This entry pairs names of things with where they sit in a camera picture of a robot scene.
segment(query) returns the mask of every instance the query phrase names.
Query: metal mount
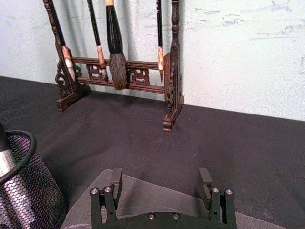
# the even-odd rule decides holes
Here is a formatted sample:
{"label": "metal mount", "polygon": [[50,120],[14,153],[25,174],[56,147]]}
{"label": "metal mount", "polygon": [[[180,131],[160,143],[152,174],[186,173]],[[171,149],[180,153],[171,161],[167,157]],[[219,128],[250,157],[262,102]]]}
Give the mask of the metal mount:
{"label": "metal mount", "polygon": [[[200,168],[198,188],[204,201],[208,218],[199,218],[179,212],[149,212],[119,220],[116,215],[123,179],[122,169],[113,170],[109,186],[90,190],[92,229],[237,229],[234,193],[231,189],[220,190],[212,185],[206,168]],[[106,223],[102,223],[101,207],[107,211]]]}

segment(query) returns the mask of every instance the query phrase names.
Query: black table surface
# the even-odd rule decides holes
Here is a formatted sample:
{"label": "black table surface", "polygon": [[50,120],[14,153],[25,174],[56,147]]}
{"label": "black table surface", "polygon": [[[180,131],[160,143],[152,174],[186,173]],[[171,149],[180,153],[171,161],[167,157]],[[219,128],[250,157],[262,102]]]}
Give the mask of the black table surface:
{"label": "black table surface", "polygon": [[72,206],[105,169],[198,197],[197,169],[235,192],[236,211],[305,228],[305,122],[93,92],[57,111],[56,85],[0,77],[0,119],[26,130]]}

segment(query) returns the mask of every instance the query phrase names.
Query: brush rack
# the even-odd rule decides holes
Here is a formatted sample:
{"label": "brush rack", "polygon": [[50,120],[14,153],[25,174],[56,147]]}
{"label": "brush rack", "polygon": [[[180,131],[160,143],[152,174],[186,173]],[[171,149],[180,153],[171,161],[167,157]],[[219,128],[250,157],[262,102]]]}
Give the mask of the brush rack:
{"label": "brush rack", "polygon": [[[58,30],[60,24],[54,20],[56,11],[50,9],[52,0],[43,0],[49,16],[49,21],[55,36],[55,46],[59,56],[55,81],[58,86],[60,99],[56,101],[59,111],[66,110],[71,104],[90,94],[88,84],[114,87],[113,81],[102,79],[99,61],[97,58],[73,57],[70,52],[76,80],[69,74],[61,47]],[[87,66],[89,77],[82,77],[81,69],[77,64]],[[182,81],[180,74],[180,45],[179,45],[179,0],[172,0],[172,43],[168,54],[164,56],[164,86],[150,85],[149,70],[158,70],[157,62],[127,61],[127,89],[164,94],[167,103],[167,115],[163,120],[163,130],[170,132],[184,104],[181,95]]]}

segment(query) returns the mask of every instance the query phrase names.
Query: wall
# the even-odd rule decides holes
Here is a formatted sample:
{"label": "wall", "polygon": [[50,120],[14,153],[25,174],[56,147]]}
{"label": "wall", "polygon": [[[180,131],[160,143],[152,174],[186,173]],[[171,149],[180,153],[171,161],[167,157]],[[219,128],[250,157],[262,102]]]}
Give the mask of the wall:
{"label": "wall", "polygon": [[[155,1],[115,2],[126,58],[156,61]],[[87,2],[54,3],[72,54],[96,57]],[[105,6],[93,3],[108,57]],[[2,0],[0,9],[0,75],[54,83],[58,57],[42,0]],[[186,104],[305,121],[305,1],[181,0],[180,9]],[[163,1],[165,52],[170,12],[170,1]],[[159,78],[151,72],[152,84],[162,85]],[[92,88],[163,100],[159,94]]]}

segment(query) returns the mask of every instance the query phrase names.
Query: metal mesh cup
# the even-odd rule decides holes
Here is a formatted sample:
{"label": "metal mesh cup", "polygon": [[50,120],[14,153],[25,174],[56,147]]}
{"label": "metal mesh cup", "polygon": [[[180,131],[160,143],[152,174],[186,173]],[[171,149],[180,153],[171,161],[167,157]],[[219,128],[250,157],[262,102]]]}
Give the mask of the metal mesh cup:
{"label": "metal mesh cup", "polygon": [[0,229],[57,229],[68,204],[36,150],[36,139],[7,132],[16,166],[0,178]]}

